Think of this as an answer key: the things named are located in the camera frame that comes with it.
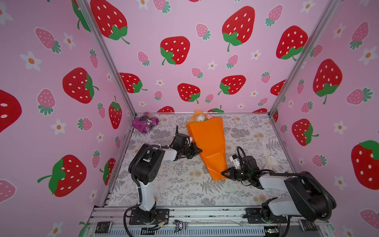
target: pink wall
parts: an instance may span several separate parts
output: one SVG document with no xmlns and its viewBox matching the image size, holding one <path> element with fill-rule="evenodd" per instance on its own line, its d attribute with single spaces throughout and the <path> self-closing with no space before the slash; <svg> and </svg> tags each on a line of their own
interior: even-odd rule
<svg viewBox="0 0 379 237">
<path fill-rule="evenodd" d="M 379 236 L 378 11 L 377 1 L 340 4 L 279 107 L 276 123 L 298 169 L 311 172 L 336 199 L 330 221 L 338 236 Z M 328 79 L 329 88 L 321 90 Z M 301 119 L 308 121 L 299 124 Z M 310 129 L 299 130 L 306 123 L 319 134 L 310 143 L 303 138 L 310 138 L 309 131 L 302 135 Z"/>
<path fill-rule="evenodd" d="M 100 205 L 106 188 L 99 169 L 116 159 L 115 137 L 122 144 L 131 116 L 115 82 L 107 80 L 108 67 L 92 34 L 81 23 L 77 28 L 71 1 L 5 1 L 0 10 L 0 235 L 78 236 L 83 227 L 79 223 Z M 57 54 L 52 48 L 61 51 Z M 75 68 L 83 69 L 67 75 Z M 86 73 L 99 88 L 93 99 Z M 122 110 L 117 129 L 108 111 L 114 96 Z M 100 114 L 99 102 L 104 107 Z M 92 126 L 84 119 L 83 130 L 78 129 L 80 118 L 89 119 Z M 100 160 L 94 168 L 96 150 Z"/>
<path fill-rule="evenodd" d="M 126 87 L 137 112 L 157 112 L 166 106 L 172 107 L 167 111 L 175 112 L 208 111 L 221 105 L 225 112 L 252 112 L 270 110 L 276 99 L 271 90 L 277 84 L 281 88 L 280 82 L 294 65 L 292 58 L 280 58 L 287 47 L 304 46 L 328 1 L 88 2 L 118 71 L 124 73 L 124 82 L 131 79 Z M 236 39 L 229 36 L 233 32 L 238 34 Z M 229 42 L 237 46 L 230 45 L 228 52 Z M 262 78 L 265 72 L 270 74 Z M 223 88 L 226 94 L 221 82 L 231 83 L 231 88 Z"/>
</svg>

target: red strawberry print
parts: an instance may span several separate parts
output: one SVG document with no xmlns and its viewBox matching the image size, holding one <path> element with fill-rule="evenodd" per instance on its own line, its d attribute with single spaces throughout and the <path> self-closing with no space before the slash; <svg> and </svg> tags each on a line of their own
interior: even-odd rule
<svg viewBox="0 0 379 237">
<path fill-rule="evenodd" d="M 184 36 L 169 37 L 161 42 L 161 55 L 164 57 L 162 65 L 167 60 L 168 63 L 182 64 L 190 50 L 190 42 Z"/>
<path fill-rule="evenodd" d="M 306 146 L 312 141 L 312 137 L 318 137 L 319 135 L 313 135 L 313 127 L 309 120 L 301 119 L 292 124 L 292 134 L 295 136 L 296 141 Z"/>
<path fill-rule="evenodd" d="M 236 65 L 237 63 L 238 63 L 238 55 L 235 54 L 228 59 L 228 63 L 226 64 L 226 67 L 228 69 L 232 69 L 234 65 Z"/>
<path fill-rule="evenodd" d="M 51 177 L 49 189 L 56 197 L 64 197 L 74 191 L 86 179 L 87 169 L 80 160 L 73 155 L 66 155 L 54 166 L 52 175 L 42 177 L 37 183 Z"/>
<path fill-rule="evenodd" d="M 350 49 L 354 50 L 359 48 L 363 44 L 363 40 L 368 35 L 368 22 L 362 22 L 362 24 L 355 30 L 354 34 L 351 36 L 352 41 L 350 42 Z"/>
<path fill-rule="evenodd" d="M 319 97 L 325 96 L 325 101 L 323 103 L 325 104 L 327 95 L 333 94 L 341 82 L 341 69 L 333 60 L 326 59 L 322 61 L 317 69 L 317 73 L 313 81 L 313 91 Z"/>
<path fill-rule="evenodd" d="M 203 40 L 208 40 L 211 38 L 211 32 L 208 30 L 208 26 L 204 24 L 199 23 L 196 25 L 196 33 L 197 36 L 203 38 Z"/>
<path fill-rule="evenodd" d="M 192 76 L 197 77 L 197 78 L 203 78 L 204 74 L 201 72 L 199 68 L 193 67 L 191 69 Z"/>
<path fill-rule="evenodd" d="M 143 66 L 148 67 L 150 65 L 149 57 L 142 51 L 138 52 L 138 60 L 142 63 Z"/>
<path fill-rule="evenodd" d="M 120 126 L 120 121 L 122 118 L 122 110 L 119 103 L 117 103 L 116 96 L 114 96 L 114 101 L 111 103 L 108 109 L 109 119 L 111 120 L 112 127 L 117 129 Z"/>
<path fill-rule="evenodd" d="M 16 122 L 21 112 L 18 100 L 11 94 L 0 90 L 0 132 Z"/>
<path fill-rule="evenodd" d="M 372 98 L 374 93 L 369 88 L 355 89 L 347 97 L 346 102 L 352 105 L 359 105 L 362 102 L 367 102 Z"/>
<path fill-rule="evenodd" d="M 305 43 L 308 40 L 308 35 L 298 26 L 291 26 L 286 29 L 280 38 L 278 47 L 276 48 L 276 57 L 280 59 L 295 59 L 295 55 L 301 53 Z"/>
<path fill-rule="evenodd" d="M 223 92 L 225 95 L 234 95 L 235 93 L 240 91 L 245 82 L 246 77 L 242 75 L 224 77 L 221 80 L 221 91 L 218 93 L 218 95 L 220 95 L 221 92 Z"/>
<path fill-rule="evenodd" d="M 370 226 L 374 227 L 375 229 L 379 229 L 379 213 L 376 213 L 374 210 L 366 209 L 361 211 L 360 217 L 367 222 Z"/>
<path fill-rule="evenodd" d="M 97 109 L 98 109 L 98 111 L 99 111 L 99 115 L 100 115 L 100 117 L 101 118 L 105 118 L 105 108 L 104 108 L 104 106 L 103 106 L 103 104 L 102 103 L 98 103 L 97 104 Z"/>
<path fill-rule="evenodd" d="M 126 91 L 129 93 L 138 93 L 140 90 L 147 91 L 147 89 L 142 89 L 142 81 L 139 77 L 131 73 L 120 72 L 122 82 L 126 87 Z"/>
<path fill-rule="evenodd" d="M 186 102 L 194 102 L 200 97 L 200 89 L 197 86 L 193 86 L 190 84 L 182 83 L 178 85 L 178 92 L 180 98 Z"/>
<path fill-rule="evenodd" d="M 95 95 L 94 88 L 99 90 L 92 85 L 92 78 L 81 67 L 75 68 L 64 76 L 62 84 L 66 94 L 83 104 L 91 102 Z"/>
<path fill-rule="evenodd" d="M 280 91 L 282 90 L 284 83 L 285 83 L 285 80 L 283 80 L 283 81 L 275 84 L 274 86 L 272 86 L 271 90 L 270 90 L 271 94 L 278 96 Z"/>
<path fill-rule="evenodd" d="M 157 111 L 157 113 L 175 113 L 174 109 L 170 106 L 165 106 Z"/>
<path fill-rule="evenodd" d="M 130 44 L 123 37 L 128 33 L 125 16 L 106 0 L 91 0 L 91 11 L 103 36 Z"/>
<path fill-rule="evenodd" d="M 108 181 L 109 181 L 109 178 L 111 177 L 112 175 L 112 171 L 113 171 L 113 167 L 114 167 L 114 163 L 116 162 L 115 159 L 113 158 L 110 158 L 108 160 L 108 162 L 105 164 L 104 166 L 104 171 L 101 170 L 100 168 L 100 172 L 103 172 L 103 181 L 104 181 L 104 184 L 105 185 L 108 185 Z"/>
<path fill-rule="evenodd" d="M 96 53 L 94 49 L 90 49 L 89 51 L 89 60 L 91 60 L 92 65 L 94 68 L 97 68 L 97 65 L 99 64 L 99 61 L 97 60 Z"/>
<path fill-rule="evenodd" d="M 35 32 L 45 48 L 51 49 L 51 51 L 56 54 L 62 52 L 59 42 L 54 40 L 54 36 L 49 31 L 36 27 Z"/>
<path fill-rule="evenodd" d="M 275 24 L 275 21 L 279 20 L 282 15 L 283 5 L 277 5 L 269 13 L 268 18 L 266 19 L 266 27 L 271 27 Z"/>
<path fill-rule="evenodd" d="M 93 157 L 92 157 L 92 166 L 93 168 L 97 168 L 97 166 L 99 165 L 100 163 L 100 152 L 98 150 L 96 150 L 93 154 Z"/>
<path fill-rule="evenodd" d="M 0 179 L 0 204 L 16 194 L 17 188 L 6 179 Z"/>
<path fill-rule="evenodd" d="M 225 42 L 233 46 L 245 43 L 253 32 L 255 10 L 251 6 L 244 6 L 230 16 L 222 26 L 222 35 Z"/>
<path fill-rule="evenodd" d="M 379 143 L 368 140 L 351 151 L 351 162 L 358 182 L 366 188 L 379 189 Z"/>
<path fill-rule="evenodd" d="M 48 116 L 54 112 L 55 98 L 49 89 L 42 89 L 37 96 L 37 102 L 39 103 L 37 108 L 41 114 Z"/>
</svg>

